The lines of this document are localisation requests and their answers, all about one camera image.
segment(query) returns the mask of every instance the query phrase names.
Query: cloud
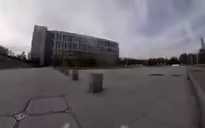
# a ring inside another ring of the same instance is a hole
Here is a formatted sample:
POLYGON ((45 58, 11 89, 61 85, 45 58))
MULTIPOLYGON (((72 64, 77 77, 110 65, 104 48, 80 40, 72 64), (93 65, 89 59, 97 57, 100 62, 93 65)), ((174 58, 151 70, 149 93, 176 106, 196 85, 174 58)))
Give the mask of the cloud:
POLYGON ((119 42, 122 57, 199 49, 205 0, 0 0, 0 44, 28 52, 35 24, 119 42))

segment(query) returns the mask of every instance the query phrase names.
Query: concrete block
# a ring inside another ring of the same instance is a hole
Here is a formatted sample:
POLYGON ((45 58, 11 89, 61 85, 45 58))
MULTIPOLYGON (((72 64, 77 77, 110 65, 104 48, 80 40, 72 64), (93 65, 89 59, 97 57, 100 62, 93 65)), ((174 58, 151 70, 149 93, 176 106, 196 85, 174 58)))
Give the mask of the concrete block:
POLYGON ((79 73, 78 70, 72 71, 72 80, 78 80, 79 79, 79 73))
POLYGON ((66 76, 68 76, 68 75, 69 75, 69 69, 64 69, 64 74, 65 74, 66 76))
POLYGON ((102 73, 90 74, 89 92, 97 93, 102 91, 103 91, 103 74, 102 73))

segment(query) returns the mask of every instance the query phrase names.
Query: tree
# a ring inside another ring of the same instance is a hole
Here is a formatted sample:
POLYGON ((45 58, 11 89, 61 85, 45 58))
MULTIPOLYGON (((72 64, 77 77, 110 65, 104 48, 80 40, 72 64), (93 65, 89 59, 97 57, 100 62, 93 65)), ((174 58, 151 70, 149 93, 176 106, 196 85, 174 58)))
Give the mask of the tree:
POLYGON ((25 52, 22 52, 21 54, 18 54, 17 57, 21 60, 26 60, 27 59, 25 52))
POLYGON ((172 64, 179 64, 179 60, 177 59, 177 57, 172 57, 169 60, 169 63, 172 64))

